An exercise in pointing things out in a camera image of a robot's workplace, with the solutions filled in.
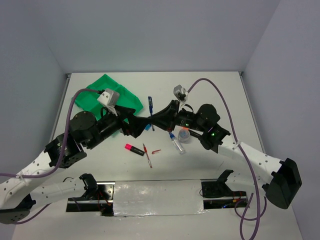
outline table surface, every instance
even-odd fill
[[[64,131],[67,110],[75,92],[93,83],[103,74],[71,75],[54,137]],[[144,105],[139,116],[143,117],[149,116],[148,96],[152,96],[153,112],[156,113],[175,99],[173,95],[175,86],[180,84],[188,89],[195,80],[208,78],[215,82],[225,97],[238,138],[262,150],[238,72],[110,72],[107,74],[139,97]],[[197,111],[205,103],[215,106],[221,117],[219,124],[230,130],[228,115],[219,95],[208,82],[202,81],[188,95],[188,104]],[[74,106],[71,116],[80,111],[80,108]],[[177,127],[174,131],[176,136],[179,129],[181,128]],[[161,149],[159,153],[150,155],[153,168],[149,167],[145,157],[124,149],[126,143],[141,149],[144,143],[149,152]],[[250,175],[245,164],[232,162],[213,151],[204,150],[195,138],[191,143],[184,144],[184,147],[187,153],[179,155],[172,146],[168,133],[157,127],[154,132],[151,129],[144,131],[138,138],[118,133],[93,150],[86,150],[87,158],[53,176],[47,183],[61,182],[65,177],[78,177],[83,173],[93,174],[97,181],[216,179],[225,169]],[[17,226],[12,239],[240,239],[240,219],[233,209],[212,209],[198,215],[102,217],[96,212],[66,213],[66,205],[67,200],[51,204],[34,220]],[[255,216],[254,207],[247,213],[247,217],[253,216]],[[254,222],[244,223],[246,238],[249,238],[254,225]],[[282,210],[269,204],[265,215],[261,218],[256,239],[301,240],[292,208]]]

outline wall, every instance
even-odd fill
[[[244,71],[266,151],[298,163],[293,208],[305,240],[319,239],[319,13],[319,0],[281,0]]]
[[[0,1],[0,36],[0,172],[17,173],[49,142],[66,77],[21,2]]]
[[[66,73],[243,71],[280,0],[23,0]]]

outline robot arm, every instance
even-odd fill
[[[118,130],[126,136],[137,138],[148,124],[168,132],[173,131],[177,125],[200,131],[202,135],[199,134],[197,138],[206,150],[225,155],[241,164],[245,163],[244,157],[237,148],[239,143],[233,142],[229,131],[218,124],[220,116],[213,105],[203,104],[196,113],[185,109],[180,110],[180,102],[183,101],[182,103],[185,104],[186,94],[177,90],[175,95],[179,100],[172,100],[165,109],[152,117],[138,117],[134,116],[134,109],[115,105],[119,95],[107,89],[98,98],[98,101],[108,110],[100,120],[96,120],[91,112],[82,111],[70,121],[65,152],[56,173],[85,158],[87,154],[83,148],[93,149]],[[58,162],[63,137],[64,135],[61,134],[50,142],[39,157],[22,170],[23,173],[38,175],[49,172]],[[296,163],[289,158],[281,161],[266,156],[245,143],[241,143],[241,146],[248,154],[255,173],[263,180],[262,188],[266,197],[277,207],[288,208],[302,184]],[[234,181],[228,179],[232,172],[232,170],[226,170],[221,175],[224,184],[230,190],[243,190],[235,189],[237,186],[232,183]],[[31,209],[68,197],[86,196],[90,198],[96,194],[98,186],[92,175],[86,175],[87,181],[80,178],[70,183],[50,186],[46,191],[42,190],[41,184],[48,177],[9,179],[0,186],[5,189],[4,193],[0,193],[0,222],[15,223],[21,217],[24,218]]]

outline green plastic bin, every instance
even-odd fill
[[[136,95],[134,95],[121,84],[117,83],[107,74],[104,74],[97,81],[87,86],[87,88],[94,90],[111,89],[118,92],[120,96],[116,104],[122,107],[135,109],[134,115],[144,108]],[[99,94],[95,92],[82,92],[76,98],[75,104],[84,111],[92,112],[95,115],[95,118],[99,120],[101,118],[100,109],[103,106],[97,101],[98,97]]]

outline blue pen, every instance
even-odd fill
[[[148,96],[148,102],[149,102],[149,111],[150,111],[150,118],[152,118],[152,109],[153,109],[153,104],[152,104],[152,97]],[[154,125],[151,124],[152,131],[155,131]]]

